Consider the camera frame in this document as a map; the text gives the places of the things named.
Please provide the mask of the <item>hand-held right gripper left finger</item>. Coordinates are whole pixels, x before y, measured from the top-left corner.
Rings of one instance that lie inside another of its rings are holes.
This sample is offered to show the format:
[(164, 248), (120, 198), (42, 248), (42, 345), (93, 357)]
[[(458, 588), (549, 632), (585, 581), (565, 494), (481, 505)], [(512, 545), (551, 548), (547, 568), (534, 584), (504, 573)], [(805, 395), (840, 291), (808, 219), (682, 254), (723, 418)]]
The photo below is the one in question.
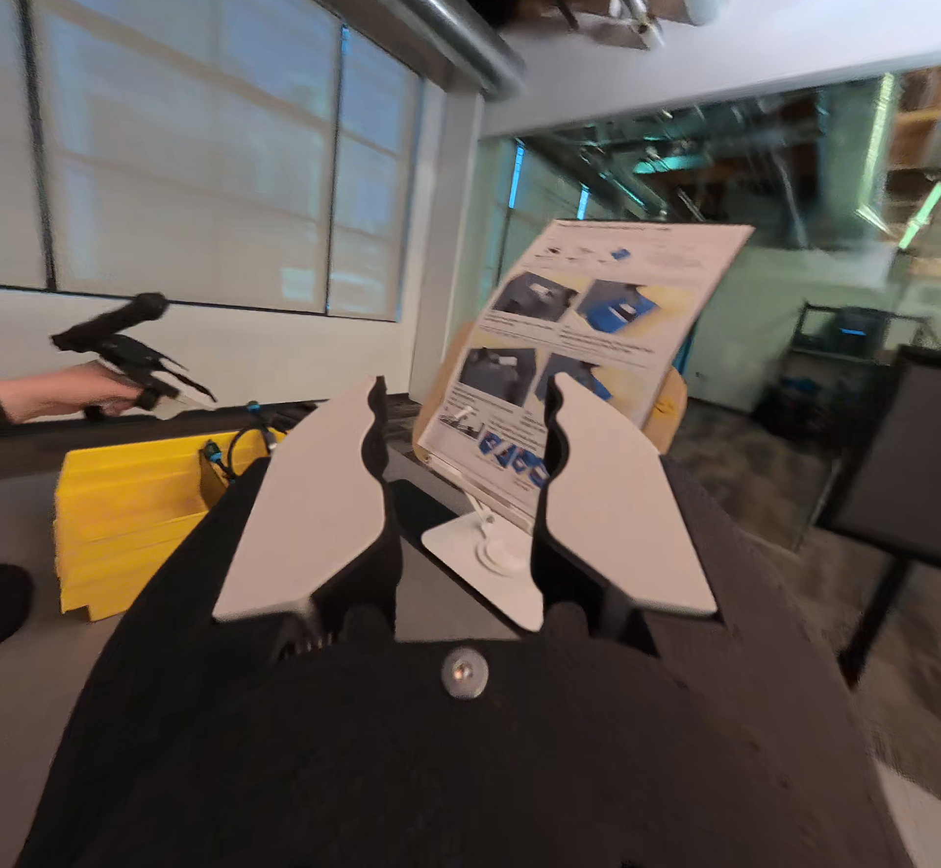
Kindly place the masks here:
[(319, 405), (274, 452), (234, 551), (213, 619), (290, 614), (341, 626), (368, 606), (393, 626), (403, 552), (384, 473), (383, 376)]

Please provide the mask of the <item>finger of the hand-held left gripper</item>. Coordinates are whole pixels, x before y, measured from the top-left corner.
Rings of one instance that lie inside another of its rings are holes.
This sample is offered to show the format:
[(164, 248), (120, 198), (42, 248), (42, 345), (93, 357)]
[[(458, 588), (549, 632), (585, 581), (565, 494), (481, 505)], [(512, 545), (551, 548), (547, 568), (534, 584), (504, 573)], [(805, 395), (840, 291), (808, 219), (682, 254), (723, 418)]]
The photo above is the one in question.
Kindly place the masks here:
[(155, 359), (153, 377), (165, 386), (168, 395), (161, 406), (217, 406), (216, 397), (205, 386), (196, 382), (188, 369), (171, 357), (159, 355)]

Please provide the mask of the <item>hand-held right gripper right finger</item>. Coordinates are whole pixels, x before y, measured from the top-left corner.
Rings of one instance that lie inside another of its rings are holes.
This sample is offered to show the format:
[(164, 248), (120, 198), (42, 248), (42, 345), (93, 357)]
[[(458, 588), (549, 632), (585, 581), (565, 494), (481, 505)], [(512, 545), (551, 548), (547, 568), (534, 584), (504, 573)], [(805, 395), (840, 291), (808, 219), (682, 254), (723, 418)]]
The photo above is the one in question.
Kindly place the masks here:
[(662, 456), (626, 416), (565, 372), (547, 385), (531, 573), (544, 604), (599, 621), (605, 595), (630, 608), (712, 620), (719, 606)]

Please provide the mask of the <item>braided hdmi cable green plugs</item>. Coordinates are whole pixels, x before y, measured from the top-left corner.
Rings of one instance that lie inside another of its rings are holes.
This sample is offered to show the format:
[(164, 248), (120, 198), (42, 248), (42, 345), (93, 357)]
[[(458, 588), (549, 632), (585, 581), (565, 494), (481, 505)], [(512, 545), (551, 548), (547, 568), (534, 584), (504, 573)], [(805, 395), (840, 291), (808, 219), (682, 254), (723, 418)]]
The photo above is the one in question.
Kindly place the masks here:
[(244, 420), (231, 433), (206, 439), (198, 450), (205, 490), (225, 490), (258, 459), (271, 457), (291, 424), (275, 409), (257, 401), (244, 405)]

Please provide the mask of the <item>yellow plastic bin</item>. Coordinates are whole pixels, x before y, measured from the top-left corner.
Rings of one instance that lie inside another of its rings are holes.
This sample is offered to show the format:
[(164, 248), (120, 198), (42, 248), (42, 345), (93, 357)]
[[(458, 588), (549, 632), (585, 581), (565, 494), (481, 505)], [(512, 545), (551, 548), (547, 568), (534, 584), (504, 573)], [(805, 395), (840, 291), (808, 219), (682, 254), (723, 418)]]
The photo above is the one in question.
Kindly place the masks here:
[(54, 493), (60, 612), (91, 622), (124, 613), (225, 491), (205, 490), (208, 435), (69, 452)]

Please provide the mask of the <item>person's left hand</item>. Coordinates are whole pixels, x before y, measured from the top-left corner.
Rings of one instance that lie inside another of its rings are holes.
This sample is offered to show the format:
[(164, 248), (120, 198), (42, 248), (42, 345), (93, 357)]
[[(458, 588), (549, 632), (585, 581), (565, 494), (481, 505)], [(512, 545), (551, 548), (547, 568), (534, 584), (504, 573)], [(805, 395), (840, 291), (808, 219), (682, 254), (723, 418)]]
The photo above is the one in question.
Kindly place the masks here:
[(53, 374), (53, 415), (74, 415), (96, 408), (106, 417), (135, 407), (144, 387), (97, 360)]

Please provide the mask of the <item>instruction sheet on stand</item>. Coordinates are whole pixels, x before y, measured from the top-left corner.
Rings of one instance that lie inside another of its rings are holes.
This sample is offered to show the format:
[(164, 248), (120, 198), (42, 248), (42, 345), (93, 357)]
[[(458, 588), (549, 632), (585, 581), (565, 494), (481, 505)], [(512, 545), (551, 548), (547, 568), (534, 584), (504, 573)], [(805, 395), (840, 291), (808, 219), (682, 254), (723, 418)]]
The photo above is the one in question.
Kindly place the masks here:
[[(421, 436), (438, 413), (453, 368), (470, 338), (472, 329), (473, 322), (467, 321), (454, 333), (430, 392), (426, 396), (416, 418), (413, 427), (412, 449), (420, 462), (427, 463), (429, 459), (429, 452), (422, 448)], [(688, 389), (686, 382), (675, 368), (670, 368), (665, 375), (657, 400), (645, 425), (642, 427), (644, 435), (662, 455), (665, 455), (673, 444), (685, 414), (687, 403)]]

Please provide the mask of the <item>black mat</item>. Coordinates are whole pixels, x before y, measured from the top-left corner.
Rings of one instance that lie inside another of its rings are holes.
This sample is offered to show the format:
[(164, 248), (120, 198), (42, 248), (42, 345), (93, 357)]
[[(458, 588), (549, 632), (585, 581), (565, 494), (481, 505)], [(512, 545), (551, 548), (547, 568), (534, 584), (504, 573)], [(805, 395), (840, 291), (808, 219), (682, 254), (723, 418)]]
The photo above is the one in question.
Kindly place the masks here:
[(476, 515), (468, 497), (408, 454), (388, 448), (384, 478), (390, 487), (400, 532), (418, 545), (427, 531), (466, 514)]

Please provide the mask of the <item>white stand base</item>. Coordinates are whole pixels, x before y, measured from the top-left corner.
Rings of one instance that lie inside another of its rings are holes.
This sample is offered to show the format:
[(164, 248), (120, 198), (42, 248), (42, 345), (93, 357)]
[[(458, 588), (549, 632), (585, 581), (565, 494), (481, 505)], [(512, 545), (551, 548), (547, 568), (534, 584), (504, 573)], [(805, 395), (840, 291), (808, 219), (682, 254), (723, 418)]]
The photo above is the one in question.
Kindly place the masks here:
[(528, 533), (478, 504), (421, 535), (431, 556), (509, 622), (537, 633), (545, 607), (532, 576), (532, 542)]

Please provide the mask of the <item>printed instruction sheet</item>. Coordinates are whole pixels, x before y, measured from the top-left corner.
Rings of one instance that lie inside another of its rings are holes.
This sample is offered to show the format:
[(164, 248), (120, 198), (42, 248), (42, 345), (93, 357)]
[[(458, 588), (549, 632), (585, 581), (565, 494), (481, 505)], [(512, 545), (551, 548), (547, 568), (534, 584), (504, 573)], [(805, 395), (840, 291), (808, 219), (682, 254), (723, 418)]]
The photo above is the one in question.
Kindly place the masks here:
[(545, 403), (564, 373), (644, 427), (747, 225), (556, 220), (489, 294), (441, 369), (427, 464), (530, 530), (547, 480)]

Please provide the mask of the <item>black shelf rack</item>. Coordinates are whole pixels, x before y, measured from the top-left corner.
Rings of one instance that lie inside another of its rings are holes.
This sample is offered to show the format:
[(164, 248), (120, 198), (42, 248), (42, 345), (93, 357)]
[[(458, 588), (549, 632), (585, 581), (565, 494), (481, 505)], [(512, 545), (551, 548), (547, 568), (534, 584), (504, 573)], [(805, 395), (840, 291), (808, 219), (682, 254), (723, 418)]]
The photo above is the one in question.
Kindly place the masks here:
[(939, 348), (939, 327), (927, 317), (805, 302), (754, 417), (783, 439), (836, 452), (903, 346)]

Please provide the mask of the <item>black monitor on stand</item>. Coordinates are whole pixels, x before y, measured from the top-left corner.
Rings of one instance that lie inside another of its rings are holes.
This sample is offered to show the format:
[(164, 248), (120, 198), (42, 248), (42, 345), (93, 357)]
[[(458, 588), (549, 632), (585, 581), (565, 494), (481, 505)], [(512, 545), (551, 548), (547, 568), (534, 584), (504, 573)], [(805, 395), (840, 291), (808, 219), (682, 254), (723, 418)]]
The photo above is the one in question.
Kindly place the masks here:
[(940, 353), (900, 346), (853, 431), (815, 526), (879, 548), (889, 559), (838, 656), (855, 688), (916, 564), (940, 565)]

